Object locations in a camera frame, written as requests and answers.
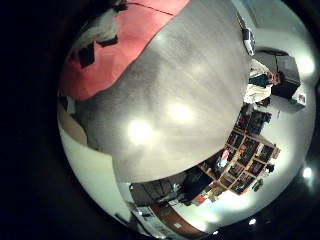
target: red carpet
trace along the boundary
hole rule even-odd
[[[81,68],[76,59],[67,59],[60,91],[76,100],[85,100],[112,86],[144,50],[150,40],[176,16],[189,0],[129,0],[128,10],[116,17],[118,43],[102,48],[94,45],[95,62]]]

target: person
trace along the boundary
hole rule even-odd
[[[224,150],[221,157],[218,158],[216,166],[218,169],[224,168],[228,163],[229,151]]]
[[[252,104],[260,102],[271,95],[272,86],[284,80],[283,72],[272,73],[265,65],[252,59],[250,62],[250,78],[244,102]]]

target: ceiling light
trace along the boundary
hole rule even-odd
[[[314,61],[308,57],[299,59],[299,66],[305,74],[312,74],[315,70]]]
[[[252,198],[246,198],[239,196],[231,191],[225,191],[219,196],[219,204],[224,208],[232,209],[233,211],[244,211],[249,209],[254,200]]]
[[[255,218],[252,218],[249,222],[249,225],[254,225],[256,224],[257,220]]]
[[[302,176],[304,177],[304,178],[310,178],[311,176],[312,176],[312,170],[311,170],[311,168],[305,168],[304,170],[303,170],[303,174],[302,174]]]
[[[206,221],[210,223],[218,223],[221,221],[221,217],[217,213],[213,213],[212,211],[210,211],[209,208],[211,207],[211,204],[202,206],[205,210],[197,214],[200,218],[206,219]]]

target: gray carpet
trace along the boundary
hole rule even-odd
[[[249,59],[230,1],[190,1],[114,86],[77,103],[77,118],[119,181],[177,174],[223,147]]]

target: shelving unit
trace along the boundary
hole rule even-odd
[[[218,169],[217,159],[225,149],[230,152],[228,162],[225,167]],[[244,130],[235,127],[224,149],[198,167],[212,178],[215,188],[212,188],[213,192],[221,194],[230,190],[241,195],[265,170],[270,159],[277,157],[279,151],[275,145],[262,137],[248,135]]]
[[[244,105],[238,115],[235,129],[250,134],[260,134],[265,122],[270,122],[271,116],[271,113],[258,111],[253,106]]]

